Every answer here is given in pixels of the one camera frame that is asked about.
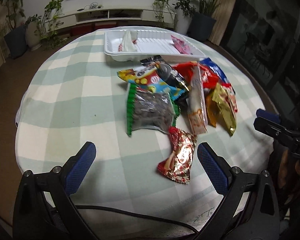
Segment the person's right hand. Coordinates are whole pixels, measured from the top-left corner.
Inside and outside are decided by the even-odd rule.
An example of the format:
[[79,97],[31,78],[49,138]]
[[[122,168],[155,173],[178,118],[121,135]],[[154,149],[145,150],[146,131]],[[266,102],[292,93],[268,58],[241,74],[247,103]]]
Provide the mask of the person's right hand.
[[289,150],[281,156],[278,179],[279,188],[289,188],[291,193],[300,193],[300,159],[295,160]]

